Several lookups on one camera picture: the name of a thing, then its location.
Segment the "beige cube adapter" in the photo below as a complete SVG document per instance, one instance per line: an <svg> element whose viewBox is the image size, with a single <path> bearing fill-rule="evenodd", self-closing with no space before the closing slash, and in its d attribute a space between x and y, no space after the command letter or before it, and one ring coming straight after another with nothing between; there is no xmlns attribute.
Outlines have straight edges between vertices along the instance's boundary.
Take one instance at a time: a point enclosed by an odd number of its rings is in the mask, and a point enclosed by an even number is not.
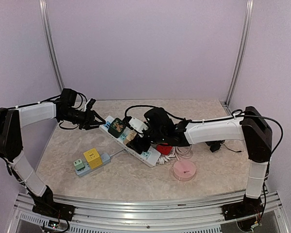
<svg viewBox="0 0 291 233"><path fill-rule="evenodd" d="M128 133L128 135L126 136L126 138L124 139L123 143L126 145L127 143L129 143L130 141L132 141L135 136L136 136L137 132L132 130Z"/></svg>

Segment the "long white power strip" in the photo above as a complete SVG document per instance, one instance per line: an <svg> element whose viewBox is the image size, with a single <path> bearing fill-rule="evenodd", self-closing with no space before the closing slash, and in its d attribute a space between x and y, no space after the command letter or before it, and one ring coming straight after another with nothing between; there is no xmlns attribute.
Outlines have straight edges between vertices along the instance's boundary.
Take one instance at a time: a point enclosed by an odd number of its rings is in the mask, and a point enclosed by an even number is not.
<svg viewBox="0 0 291 233"><path fill-rule="evenodd" d="M102 126L100 125L99 129L104 132L109 138L111 138L114 142L116 142L120 147L125 149L129 154L133 155L135 158L138 160L142 161L144 164L146 164L148 167L155 167L157 164L157 161L159 160L161 153L158 152L155 148L150 146L148 151L142 152L139 154L135 150L129 148L127 146L128 141L127 136L130 134L130 129L125 128L122 134L116 138L113 135L111 135L108 132L108 129L110 128L111 123L114 121L114 117L112 116L107 116L105 118L106 123Z"/></svg>

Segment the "yellow cube adapter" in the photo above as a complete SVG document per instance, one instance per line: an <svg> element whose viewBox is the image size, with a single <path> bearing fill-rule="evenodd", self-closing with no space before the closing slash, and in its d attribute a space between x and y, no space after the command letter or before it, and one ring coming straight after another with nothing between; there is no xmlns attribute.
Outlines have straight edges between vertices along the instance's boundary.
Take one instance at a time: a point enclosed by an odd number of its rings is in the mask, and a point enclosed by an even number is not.
<svg viewBox="0 0 291 233"><path fill-rule="evenodd" d="M102 165L102 159L96 148L84 152L83 155L91 169L95 169Z"/></svg>

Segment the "dark green cube adapter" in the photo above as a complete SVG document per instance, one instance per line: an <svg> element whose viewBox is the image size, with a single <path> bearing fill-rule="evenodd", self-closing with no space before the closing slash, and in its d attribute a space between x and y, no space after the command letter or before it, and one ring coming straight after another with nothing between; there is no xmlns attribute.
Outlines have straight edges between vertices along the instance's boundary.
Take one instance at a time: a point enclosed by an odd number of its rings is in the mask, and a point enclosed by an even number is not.
<svg viewBox="0 0 291 233"><path fill-rule="evenodd" d="M108 128L108 133L114 136L115 138L119 138L125 128L126 128L125 123L121 119L115 118Z"/></svg>

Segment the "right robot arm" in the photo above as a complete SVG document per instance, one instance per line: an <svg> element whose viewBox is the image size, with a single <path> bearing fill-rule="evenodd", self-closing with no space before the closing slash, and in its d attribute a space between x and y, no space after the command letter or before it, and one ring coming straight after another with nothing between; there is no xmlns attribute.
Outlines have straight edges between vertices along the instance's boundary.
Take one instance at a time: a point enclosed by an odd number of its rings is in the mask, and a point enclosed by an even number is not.
<svg viewBox="0 0 291 233"><path fill-rule="evenodd" d="M239 212L247 216L257 208L264 181L273 152L273 132L267 121L253 106L245 111L238 110L233 115L206 120L189 120L178 117L175 124L174 115L162 107L149 106L144 114L145 121L124 113L124 123L137 135L134 137L133 149L141 153L152 144L188 147L190 145L225 140L244 141L250 160L249 175L243 201L238 205Z"/></svg>

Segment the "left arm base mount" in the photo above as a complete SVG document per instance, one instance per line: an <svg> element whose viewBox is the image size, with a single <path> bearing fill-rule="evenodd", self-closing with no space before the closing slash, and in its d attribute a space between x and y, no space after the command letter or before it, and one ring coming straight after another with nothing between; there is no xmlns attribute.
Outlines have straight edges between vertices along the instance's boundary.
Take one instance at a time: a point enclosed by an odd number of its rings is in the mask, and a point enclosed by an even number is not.
<svg viewBox="0 0 291 233"><path fill-rule="evenodd" d="M76 207L69 204L54 202L47 204L41 200L34 200L32 211L43 216L71 221Z"/></svg>

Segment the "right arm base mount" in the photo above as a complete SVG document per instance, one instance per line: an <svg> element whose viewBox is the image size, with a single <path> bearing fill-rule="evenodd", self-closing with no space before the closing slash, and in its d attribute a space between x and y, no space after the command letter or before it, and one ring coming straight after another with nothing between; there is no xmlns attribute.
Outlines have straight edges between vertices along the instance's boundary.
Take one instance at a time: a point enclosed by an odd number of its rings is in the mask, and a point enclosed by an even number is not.
<svg viewBox="0 0 291 233"><path fill-rule="evenodd" d="M236 203L225 204L222 207L225 220L242 218L257 213L262 213L263 204L261 197L257 199L249 198L244 194L243 200Z"/></svg>

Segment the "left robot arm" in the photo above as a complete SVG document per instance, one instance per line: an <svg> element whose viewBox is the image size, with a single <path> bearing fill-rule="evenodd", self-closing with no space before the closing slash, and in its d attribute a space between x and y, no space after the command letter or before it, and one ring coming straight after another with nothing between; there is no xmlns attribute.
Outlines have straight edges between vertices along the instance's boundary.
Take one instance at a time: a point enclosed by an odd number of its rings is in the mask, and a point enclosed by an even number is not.
<svg viewBox="0 0 291 233"><path fill-rule="evenodd" d="M95 99L90 99L85 109L75 107L79 92L65 88L61 94L21 106L0 108L0 158L7 165L10 175L27 189L36 206L48 216L58 212L52 190L38 177L24 155L22 129L35 123L55 119L67 121L80 130L96 129L105 120L92 109Z"/></svg>

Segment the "black charger plug with cable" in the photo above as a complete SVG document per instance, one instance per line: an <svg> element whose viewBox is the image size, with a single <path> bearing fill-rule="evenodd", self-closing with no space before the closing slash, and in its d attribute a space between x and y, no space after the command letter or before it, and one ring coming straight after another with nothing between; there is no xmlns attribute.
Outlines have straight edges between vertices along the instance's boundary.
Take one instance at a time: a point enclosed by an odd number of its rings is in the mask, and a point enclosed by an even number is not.
<svg viewBox="0 0 291 233"><path fill-rule="evenodd" d="M216 151L218 151L221 146L224 146L227 150L229 151L232 151L234 153L241 153L242 151L241 150L232 150L230 149L229 147L227 147L225 145L225 141L224 140L221 140L221 141L209 141L209 142L205 142L207 146L209 146L210 148L210 151L212 153L215 153Z"/></svg>

